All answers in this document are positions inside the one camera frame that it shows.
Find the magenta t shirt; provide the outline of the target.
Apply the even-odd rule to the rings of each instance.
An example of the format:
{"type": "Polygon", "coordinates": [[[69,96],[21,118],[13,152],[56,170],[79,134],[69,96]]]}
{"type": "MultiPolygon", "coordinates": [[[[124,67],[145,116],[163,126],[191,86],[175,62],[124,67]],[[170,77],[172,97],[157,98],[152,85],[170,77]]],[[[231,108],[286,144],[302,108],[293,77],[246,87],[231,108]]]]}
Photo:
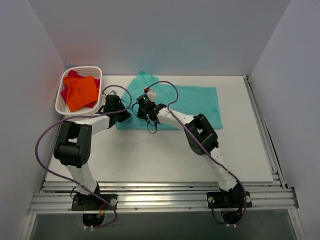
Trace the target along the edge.
{"type": "MultiPolygon", "coordinates": [[[[76,71],[70,70],[69,73],[67,74],[67,76],[65,76],[65,77],[85,78],[86,76],[79,75],[76,71]]],[[[95,85],[96,85],[96,87],[97,87],[97,89],[98,89],[98,97],[99,97],[100,79],[94,78],[94,81],[95,81],[95,85]]],[[[61,95],[61,97],[62,97],[62,99],[64,100],[65,103],[66,103],[66,101],[67,101],[67,92],[68,92],[68,87],[65,85],[65,89],[60,92],[60,95],[61,95]]],[[[96,103],[97,103],[97,101],[96,101],[96,102],[89,103],[89,104],[87,104],[86,106],[84,106],[84,107],[82,107],[82,108],[90,108],[90,109],[92,109],[92,108],[95,106],[96,103]]]]}

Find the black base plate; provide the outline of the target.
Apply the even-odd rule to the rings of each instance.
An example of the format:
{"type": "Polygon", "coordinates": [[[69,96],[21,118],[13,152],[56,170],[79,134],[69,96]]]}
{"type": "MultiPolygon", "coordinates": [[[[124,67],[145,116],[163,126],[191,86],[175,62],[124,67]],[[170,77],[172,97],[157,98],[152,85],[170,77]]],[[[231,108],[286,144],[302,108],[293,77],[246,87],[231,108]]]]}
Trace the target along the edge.
{"type": "MultiPolygon", "coordinates": [[[[118,195],[117,194],[100,194],[102,199],[108,202],[113,208],[117,209],[118,195]]],[[[98,211],[98,210],[111,210],[101,199],[93,195],[85,195],[76,193],[72,198],[72,211],[98,211]]]]}
{"type": "Polygon", "coordinates": [[[244,207],[243,191],[207,192],[207,206],[212,209],[238,209],[244,207]]]}

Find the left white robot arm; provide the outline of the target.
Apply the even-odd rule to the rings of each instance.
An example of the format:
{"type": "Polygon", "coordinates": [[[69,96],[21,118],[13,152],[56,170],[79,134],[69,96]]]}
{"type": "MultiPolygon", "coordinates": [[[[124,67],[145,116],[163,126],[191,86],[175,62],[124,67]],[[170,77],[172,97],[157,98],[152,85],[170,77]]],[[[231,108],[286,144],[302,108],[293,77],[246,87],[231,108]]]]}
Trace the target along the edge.
{"type": "Polygon", "coordinates": [[[98,183],[94,180],[88,161],[91,154],[92,136],[112,128],[116,123],[129,119],[118,95],[107,95],[103,105],[92,118],[63,121],[60,125],[53,156],[70,172],[76,183],[76,193],[83,197],[83,204],[90,210],[100,206],[98,183]]]}

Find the front aluminium rail frame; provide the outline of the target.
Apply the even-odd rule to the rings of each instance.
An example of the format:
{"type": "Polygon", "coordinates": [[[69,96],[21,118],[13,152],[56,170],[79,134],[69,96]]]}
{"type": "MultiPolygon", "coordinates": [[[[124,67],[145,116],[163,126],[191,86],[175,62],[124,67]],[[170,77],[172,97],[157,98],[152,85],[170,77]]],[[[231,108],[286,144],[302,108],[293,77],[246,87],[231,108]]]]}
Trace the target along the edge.
{"type": "MultiPolygon", "coordinates": [[[[30,214],[70,214],[71,182],[46,181],[32,197],[30,214]]],[[[207,193],[219,192],[212,182],[100,182],[103,194],[117,195],[118,213],[202,212],[208,210],[207,193]]],[[[294,189],[275,180],[269,185],[250,184],[251,210],[297,209],[294,189]]]]}

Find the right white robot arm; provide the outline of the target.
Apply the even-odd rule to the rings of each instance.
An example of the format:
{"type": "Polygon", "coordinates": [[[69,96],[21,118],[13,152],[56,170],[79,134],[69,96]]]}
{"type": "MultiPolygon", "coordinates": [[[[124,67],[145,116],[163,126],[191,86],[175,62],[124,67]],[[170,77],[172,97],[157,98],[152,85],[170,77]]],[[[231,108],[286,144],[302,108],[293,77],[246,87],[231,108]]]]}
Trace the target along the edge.
{"type": "Polygon", "coordinates": [[[205,159],[215,175],[222,193],[223,203],[234,206],[240,201],[236,189],[243,190],[241,181],[229,170],[219,148],[218,135],[203,114],[187,115],[165,104],[156,104],[144,93],[136,99],[139,110],[155,125],[166,124],[183,130],[191,150],[205,159]]]}

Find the orange t shirt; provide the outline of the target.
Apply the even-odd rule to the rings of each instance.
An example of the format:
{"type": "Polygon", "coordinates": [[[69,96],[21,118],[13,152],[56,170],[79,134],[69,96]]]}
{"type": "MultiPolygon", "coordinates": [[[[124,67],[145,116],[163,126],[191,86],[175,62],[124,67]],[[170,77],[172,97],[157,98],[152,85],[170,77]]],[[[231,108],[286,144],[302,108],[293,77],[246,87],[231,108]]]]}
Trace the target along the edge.
{"type": "Polygon", "coordinates": [[[66,104],[71,112],[98,100],[99,91],[93,76],[67,76],[63,78],[63,83],[67,86],[66,104]]]}

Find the right side aluminium rail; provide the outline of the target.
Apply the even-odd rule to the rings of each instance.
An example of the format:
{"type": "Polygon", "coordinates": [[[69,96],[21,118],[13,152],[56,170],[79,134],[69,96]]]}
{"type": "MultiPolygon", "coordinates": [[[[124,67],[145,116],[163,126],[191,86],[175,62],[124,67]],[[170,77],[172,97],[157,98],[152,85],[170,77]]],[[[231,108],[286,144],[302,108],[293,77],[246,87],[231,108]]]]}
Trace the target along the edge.
{"type": "Polygon", "coordinates": [[[253,109],[253,113],[254,113],[254,116],[255,116],[255,119],[257,122],[257,126],[259,129],[259,133],[260,133],[260,136],[262,139],[263,147],[264,147],[265,153],[267,155],[267,160],[270,165],[270,168],[272,171],[277,173],[277,175],[279,177],[279,181],[280,181],[280,186],[283,189],[287,189],[288,186],[284,180],[281,166],[280,166],[280,163],[279,163],[279,160],[277,157],[277,153],[275,151],[275,148],[274,148],[270,133],[268,131],[267,125],[265,123],[265,120],[263,118],[263,115],[262,115],[260,108],[258,106],[257,100],[254,96],[252,87],[249,82],[249,76],[248,75],[243,76],[243,81],[244,81],[244,84],[245,84],[245,87],[246,87],[246,90],[248,93],[251,107],[253,109]]]}

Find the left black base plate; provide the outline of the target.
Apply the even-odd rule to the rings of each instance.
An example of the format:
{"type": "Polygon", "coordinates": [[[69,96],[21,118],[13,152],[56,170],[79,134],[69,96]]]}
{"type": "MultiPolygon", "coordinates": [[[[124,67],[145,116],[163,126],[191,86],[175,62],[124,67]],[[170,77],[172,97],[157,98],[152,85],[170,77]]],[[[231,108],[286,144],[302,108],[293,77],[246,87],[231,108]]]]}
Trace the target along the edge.
{"type": "MultiPolygon", "coordinates": [[[[117,209],[118,195],[117,194],[100,194],[102,199],[108,202],[113,208],[117,209]]],[[[72,211],[98,211],[98,210],[111,210],[101,199],[93,195],[85,195],[76,193],[72,198],[72,211]]]]}

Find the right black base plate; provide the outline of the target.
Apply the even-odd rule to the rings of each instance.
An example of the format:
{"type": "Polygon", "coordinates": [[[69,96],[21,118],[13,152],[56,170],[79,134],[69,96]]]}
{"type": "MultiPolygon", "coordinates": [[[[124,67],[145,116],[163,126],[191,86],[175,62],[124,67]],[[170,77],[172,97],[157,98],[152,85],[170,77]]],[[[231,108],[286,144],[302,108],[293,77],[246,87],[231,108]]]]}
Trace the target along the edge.
{"type": "Polygon", "coordinates": [[[244,207],[243,191],[207,192],[207,206],[212,209],[238,209],[244,207]]]}

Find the white plastic basket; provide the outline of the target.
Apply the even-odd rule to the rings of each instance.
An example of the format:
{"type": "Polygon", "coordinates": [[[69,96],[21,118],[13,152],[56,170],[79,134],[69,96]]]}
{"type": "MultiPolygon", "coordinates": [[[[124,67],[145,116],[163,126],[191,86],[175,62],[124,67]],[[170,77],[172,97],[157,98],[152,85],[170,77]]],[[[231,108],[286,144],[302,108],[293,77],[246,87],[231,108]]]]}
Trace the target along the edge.
{"type": "Polygon", "coordinates": [[[78,67],[72,67],[67,69],[61,77],[59,87],[58,87],[58,93],[55,100],[55,110],[64,116],[75,116],[75,115],[84,115],[84,116],[91,116],[94,114],[94,110],[96,110],[99,106],[100,100],[102,95],[102,70],[99,67],[96,66],[78,66],[78,67]],[[96,79],[100,79],[100,85],[99,85],[99,96],[97,103],[94,105],[93,108],[84,107],[81,108],[78,111],[71,112],[65,103],[65,101],[62,99],[60,93],[65,89],[65,84],[63,83],[63,78],[66,77],[69,73],[69,71],[76,71],[79,75],[87,77],[87,76],[93,76],[96,79]]]}

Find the teal t shirt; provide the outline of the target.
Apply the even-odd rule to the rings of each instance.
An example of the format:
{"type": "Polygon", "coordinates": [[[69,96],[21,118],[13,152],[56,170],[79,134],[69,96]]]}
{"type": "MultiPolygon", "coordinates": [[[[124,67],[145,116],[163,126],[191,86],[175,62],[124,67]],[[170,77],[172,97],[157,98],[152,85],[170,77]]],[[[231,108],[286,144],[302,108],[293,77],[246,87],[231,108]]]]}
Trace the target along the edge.
{"type": "MultiPolygon", "coordinates": [[[[136,99],[144,93],[144,88],[158,81],[159,78],[156,76],[143,71],[139,72],[126,88],[128,92],[123,94],[121,101],[128,105],[130,103],[129,94],[131,94],[132,102],[135,103],[136,99]]],[[[223,128],[215,87],[177,85],[178,92],[176,92],[171,85],[158,83],[151,88],[156,92],[155,103],[157,105],[167,105],[178,99],[170,106],[171,109],[191,116],[203,114],[214,129],[223,128]]]]}

